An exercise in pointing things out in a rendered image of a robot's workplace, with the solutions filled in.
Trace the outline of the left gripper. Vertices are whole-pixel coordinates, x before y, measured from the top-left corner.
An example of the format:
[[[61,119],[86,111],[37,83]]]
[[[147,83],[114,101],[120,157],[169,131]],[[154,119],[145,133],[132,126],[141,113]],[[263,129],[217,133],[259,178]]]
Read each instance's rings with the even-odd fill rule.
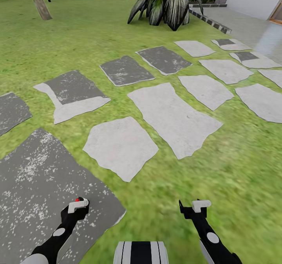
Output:
[[[72,219],[76,224],[78,220],[83,220],[89,212],[89,204],[90,203],[88,203],[88,205],[85,207],[77,208],[74,213],[68,213],[69,209],[66,207],[61,212],[61,222],[65,221],[66,219]]]

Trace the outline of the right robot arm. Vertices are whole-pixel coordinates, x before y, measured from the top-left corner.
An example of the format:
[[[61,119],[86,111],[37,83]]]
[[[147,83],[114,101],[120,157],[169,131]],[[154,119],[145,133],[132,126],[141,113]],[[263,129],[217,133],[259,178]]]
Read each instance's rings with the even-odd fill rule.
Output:
[[[200,236],[200,248],[208,264],[242,264],[238,255],[231,253],[222,243],[217,234],[206,221],[207,207],[211,206],[209,200],[192,201],[193,207],[183,207],[181,213],[185,219],[192,219]]]

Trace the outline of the robot trunk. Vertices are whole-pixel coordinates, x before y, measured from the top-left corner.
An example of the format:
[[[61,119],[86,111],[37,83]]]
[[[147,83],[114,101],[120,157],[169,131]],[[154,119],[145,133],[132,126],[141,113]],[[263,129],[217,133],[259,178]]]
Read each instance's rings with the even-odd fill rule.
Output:
[[[164,242],[120,241],[115,250],[113,264],[168,264]]]

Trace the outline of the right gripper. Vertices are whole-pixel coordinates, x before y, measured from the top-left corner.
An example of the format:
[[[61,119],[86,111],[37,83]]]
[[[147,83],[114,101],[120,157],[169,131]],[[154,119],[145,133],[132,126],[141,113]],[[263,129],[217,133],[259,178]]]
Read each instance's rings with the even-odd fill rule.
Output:
[[[180,204],[181,213],[184,213],[185,219],[192,219],[194,226],[200,220],[205,220],[207,218],[207,210],[205,207],[201,207],[201,213],[195,213],[192,207],[183,207]]]

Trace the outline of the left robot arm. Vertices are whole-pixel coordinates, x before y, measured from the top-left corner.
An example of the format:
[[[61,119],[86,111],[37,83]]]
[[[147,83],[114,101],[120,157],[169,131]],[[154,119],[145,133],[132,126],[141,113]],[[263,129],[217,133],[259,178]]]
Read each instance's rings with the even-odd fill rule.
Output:
[[[89,200],[74,201],[61,212],[61,224],[44,244],[37,246],[21,264],[58,264],[72,244],[72,231],[89,212]]]

